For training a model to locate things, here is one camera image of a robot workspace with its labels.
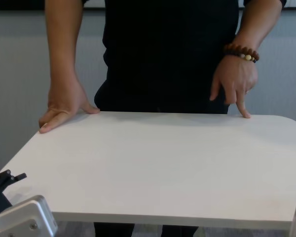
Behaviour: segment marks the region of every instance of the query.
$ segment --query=man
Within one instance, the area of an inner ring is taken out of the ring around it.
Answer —
[[[226,114],[258,80],[255,50],[278,20],[285,0],[106,0],[107,80],[95,96],[102,111]],[[46,133],[79,109],[96,114],[75,72],[81,0],[46,0],[51,87],[40,119]],[[233,52],[223,48],[229,47]],[[95,223],[97,237],[130,237],[132,224]],[[163,237],[192,237],[196,227],[164,226]]]

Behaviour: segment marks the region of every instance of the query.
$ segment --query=black clamp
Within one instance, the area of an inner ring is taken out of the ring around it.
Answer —
[[[26,177],[25,173],[18,176],[12,176],[10,170],[0,173],[0,213],[12,206],[9,200],[4,196],[3,191],[8,186],[25,179]]]

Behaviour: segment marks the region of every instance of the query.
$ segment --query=black pants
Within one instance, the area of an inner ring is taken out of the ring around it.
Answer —
[[[107,80],[94,101],[101,111],[226,114],[228,106],[221,93],[214,102],[205,95],[156,95],[122,89]],[[134,224],[94,223],[96,237],[131,237]],[[163,226],[162,237],[193,237],[198,227]]]

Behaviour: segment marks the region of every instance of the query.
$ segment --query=white bead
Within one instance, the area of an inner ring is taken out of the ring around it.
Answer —
[[[252,57],[251,57],[251,55],[246,55],[245,59],[250,61],[252,59]]]

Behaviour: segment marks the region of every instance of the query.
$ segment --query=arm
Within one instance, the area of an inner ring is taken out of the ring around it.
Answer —
[[[233,43],[257,50],[276,24],[282,3],[280,0],[251,0],[246,5],[240,30]],[[216,99],[222,86],[226,104],[236,103],[242,116],[250,118],[245,107],[245,95],[257,81],[258,72],[253,62],[236,56],[225,56],[215,71],[210,100]]]
[[[75,47],[82,21],[82,2],[46,0],[45,14],[51,75],[61,70],[74,72]]]
[[[41,133],[69,120],[79,109],[99,112],[88,102],[74,67],[82,7],[81,0],[45,1],[51,83],[48,110],[39,120]]]
[[[251,0],[234,43],[257,50],[280,17],[282,6],[280,0]]]

